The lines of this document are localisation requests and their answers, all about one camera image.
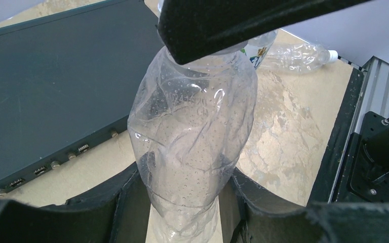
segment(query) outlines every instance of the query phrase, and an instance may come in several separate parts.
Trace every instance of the crumpled plastic bottle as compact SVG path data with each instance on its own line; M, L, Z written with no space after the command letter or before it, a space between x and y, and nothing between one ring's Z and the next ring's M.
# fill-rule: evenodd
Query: crumpled plastic bottle
M253 124L257 75L236 45L186 65L163 47L136 95L128 131L159 242L208 242L218 194Z

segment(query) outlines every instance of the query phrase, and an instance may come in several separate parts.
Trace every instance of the black strip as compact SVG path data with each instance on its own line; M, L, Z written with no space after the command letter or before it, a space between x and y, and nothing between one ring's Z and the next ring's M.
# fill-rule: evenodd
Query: black strip
M313 201L329 201L340 160L345 151L345 143L353 122L357 102L363 86L363 79L364 74L354 68L349 78L348 86L346 87L329 142L327 143L308 204L311 204Z

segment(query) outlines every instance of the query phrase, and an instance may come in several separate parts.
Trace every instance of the screw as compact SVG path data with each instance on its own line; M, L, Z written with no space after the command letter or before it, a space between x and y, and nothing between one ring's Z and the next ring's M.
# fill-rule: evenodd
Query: screw
M69 153L68 154L68 159L71 160L71 159L74 159L76 158L76 155L74 153Z
M0 189L0 198L4 197L6 195L7 195L7 193L5 192L5 190Z
M384 126L387 126L387 125L389 124L389 122L388 122L387 119L382 120L381 123L382 123Z
M119 133L116 130L111 131L111 137L116 137Z
M53 161L51 162L51 169L55 170L60 167L59 161Z

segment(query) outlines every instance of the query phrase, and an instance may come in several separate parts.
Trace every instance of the marble surface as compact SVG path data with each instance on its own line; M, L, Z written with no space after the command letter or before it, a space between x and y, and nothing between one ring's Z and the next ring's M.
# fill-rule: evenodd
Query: marble surface
M0 27L93 4L95 0L47 0ZM157 0L145 0L157 13ZM284 31L276 42L300 43ZM334 126L352 68L341 61L305 75L257 70L253 130L238 167L273 193L306 205ZM7 199L40 207L60 205L124 170L135 160L127 132L8 193ZM150 231L146 242L155 242ZM221 225L210 242L222 242Z

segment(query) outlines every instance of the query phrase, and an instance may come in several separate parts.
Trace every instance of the bottle cap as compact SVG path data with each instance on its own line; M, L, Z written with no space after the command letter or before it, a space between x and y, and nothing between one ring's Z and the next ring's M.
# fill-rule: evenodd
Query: bottle cap
M338 60L338 52L334 50L329 50L330 58L327 63L334 63L336 60Z

